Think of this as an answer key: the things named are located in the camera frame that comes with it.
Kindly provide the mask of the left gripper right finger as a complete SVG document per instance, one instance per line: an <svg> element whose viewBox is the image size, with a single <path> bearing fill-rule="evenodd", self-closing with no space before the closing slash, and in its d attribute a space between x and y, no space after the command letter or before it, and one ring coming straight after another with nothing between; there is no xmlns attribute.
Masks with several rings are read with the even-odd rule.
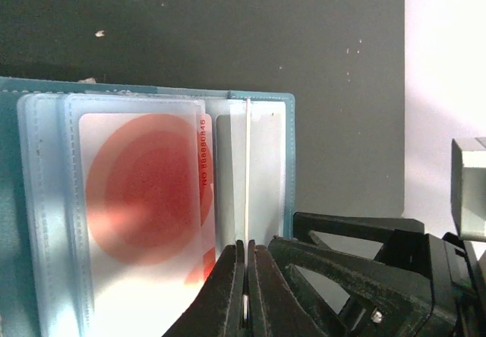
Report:
<svg viewBox="0 0 486 337"><path fill-rule="evenodd" d="M326 336L300 305L272 254L248 242L249 323L254 336Z"/></svg>

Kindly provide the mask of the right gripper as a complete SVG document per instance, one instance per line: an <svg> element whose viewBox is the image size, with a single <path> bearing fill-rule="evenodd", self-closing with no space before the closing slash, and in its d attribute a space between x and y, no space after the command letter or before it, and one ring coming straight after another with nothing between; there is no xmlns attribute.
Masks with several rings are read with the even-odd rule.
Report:
<svg viewBox="0 0 486 337"><path fill-rule="evenodd" d="M363 336L485 335L485 280L470 241L425 234L422 222L403 218L296 212L292 230L298 241L275 237L269 244L276 265L319 273L381 312ZM369 260L330 250L318 232L383 246Z"/></svg>

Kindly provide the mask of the red white card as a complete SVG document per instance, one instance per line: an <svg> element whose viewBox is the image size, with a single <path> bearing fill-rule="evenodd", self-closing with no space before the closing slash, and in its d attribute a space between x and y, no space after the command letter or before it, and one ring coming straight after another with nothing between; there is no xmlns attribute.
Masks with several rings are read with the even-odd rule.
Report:
<svg viewBox="0 0 486 337"><path fill-rule="evenodd" d="M79 121L92 302L88 336L161 336L216 261L207 114Z"/></svg>
<svg viewBox="0 0 486 337"><path fill-rule="evenodd" d="M249 201L250 201L250 160L251 160L251 100L246 99L245 109L245 203L244 240L249 241Z"/></svg>

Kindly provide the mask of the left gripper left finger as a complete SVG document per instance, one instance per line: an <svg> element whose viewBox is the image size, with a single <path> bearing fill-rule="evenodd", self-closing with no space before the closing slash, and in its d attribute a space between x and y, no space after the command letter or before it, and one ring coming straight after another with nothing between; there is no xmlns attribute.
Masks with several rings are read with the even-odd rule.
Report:
<svg viewBox="0 0 486 337"><path fill-rule="evenodd" d="M245 249L227 245L190 307L165 333L173 337L242 336Z"/></svg>

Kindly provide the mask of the blue card holder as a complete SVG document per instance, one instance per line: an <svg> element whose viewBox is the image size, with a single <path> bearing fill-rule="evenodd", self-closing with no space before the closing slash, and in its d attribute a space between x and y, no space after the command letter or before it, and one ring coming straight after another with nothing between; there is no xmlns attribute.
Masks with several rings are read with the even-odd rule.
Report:
<svg viewBox="0 0 486 337"><path fill-rule="evenodd" d="M289 93L1 79L1 334L161 336L292 234Z"/></svg>

